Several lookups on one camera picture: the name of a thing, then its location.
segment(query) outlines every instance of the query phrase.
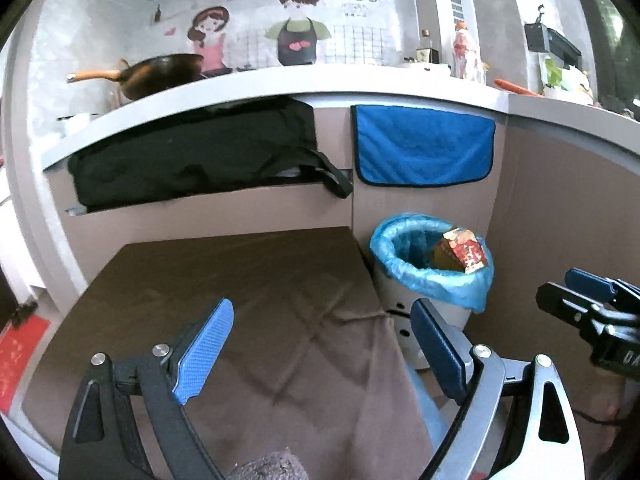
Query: cartoon woman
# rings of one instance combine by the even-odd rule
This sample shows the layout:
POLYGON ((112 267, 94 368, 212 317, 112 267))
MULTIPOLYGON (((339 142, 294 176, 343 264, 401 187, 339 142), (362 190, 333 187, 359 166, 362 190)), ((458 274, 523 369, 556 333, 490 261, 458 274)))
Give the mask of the cartoon woman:
POLYGON ((228 21, 229 11, 225 7, 209 7, 196 15, 187 32, 187 38, 193 41, 193 51, 204 58, 202 75, 206 77, 232 72, 232 69, 222 62, 225 57, 226 34, 220 31, 226 27, 228 21))
POLYGON ((318 41, 331 38, 329 29, 323 23, 307 17, 311 7, 315 7, 319 1, 280 0, 289 13, 289 19, 273 25, 264 37, 278 41, 278 60, 281 65, 315 63, 318 41))

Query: metal screw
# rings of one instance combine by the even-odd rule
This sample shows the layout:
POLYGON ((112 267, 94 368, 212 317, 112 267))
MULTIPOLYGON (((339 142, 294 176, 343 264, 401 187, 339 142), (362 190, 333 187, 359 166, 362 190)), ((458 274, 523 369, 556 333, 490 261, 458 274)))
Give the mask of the metal screw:
POLYGON ((486 359, 491 355, 491 349, 488 346, 476 345, 474 346, 474 354, 476 354, 478 357, 486 359))
POLYGON ((536 362, 545 368, 549 368, 551 366, 551 358, 544 354, 536 355, 536 362))
POLYGON ((164 343, 160 343, 153 347, 151 353, 156 357, 164 357, 169 353, 169 345, 165 345, 164 343))
POLYGON ((92 365, 96 365, 99 366, 101 365, 103 362, 105 362, 107 360, 107 356, 105 354, 103 354, 102 352, 97 353, 96 355, 94 355, 91 358, 91 364, 92 365))

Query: orange object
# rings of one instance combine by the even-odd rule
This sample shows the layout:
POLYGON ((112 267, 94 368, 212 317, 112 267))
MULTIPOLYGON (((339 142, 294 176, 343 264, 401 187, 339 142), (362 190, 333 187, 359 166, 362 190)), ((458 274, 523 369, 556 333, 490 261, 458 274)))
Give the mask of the orange object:
POLYGON ((514 92, 515 94, 542 97, 542 95, 536 94, 535 92, 532 92, 531 90, 524 88, 524 86, 510 83, 509 81, 505 81, 504 79, 494 79, 494 83, 496 86, 502 88, 503 90, 508 90, 509 92, 514 92))

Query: trash can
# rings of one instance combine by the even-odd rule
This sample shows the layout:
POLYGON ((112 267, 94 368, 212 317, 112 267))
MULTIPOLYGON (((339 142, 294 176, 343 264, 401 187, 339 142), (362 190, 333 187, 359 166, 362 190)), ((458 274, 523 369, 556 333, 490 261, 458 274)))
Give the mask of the trash can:
POLYGON ((408 314, 418 298, 429 298, 444 320, 464 328, 471 312, 484 310, 494 279, 494 261, 484 239, 477 236, 488 265, 469 274, 433 268, 431 254, 450 222, 405 213, 382 222, 373 233, 373 279, 384 309, 391 314, 407 362, 416 369, 429 365, 411 330, 408 314))

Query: brown tablecloth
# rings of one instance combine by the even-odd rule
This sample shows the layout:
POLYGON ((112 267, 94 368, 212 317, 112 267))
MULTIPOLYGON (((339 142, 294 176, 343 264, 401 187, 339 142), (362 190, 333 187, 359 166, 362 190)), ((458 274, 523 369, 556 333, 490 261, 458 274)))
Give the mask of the brown tablecloth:
MULTIPOLYGON (((289 447, 312 480, 415 480, 433 450, 347 228, 132 244, 54 336, 23 409, 57 450, 91 355, 150 351, 220 297, 233 330, 186 411, 222 471, 289 447)), ((146 452, 171 478, 133 397, 146 452)))

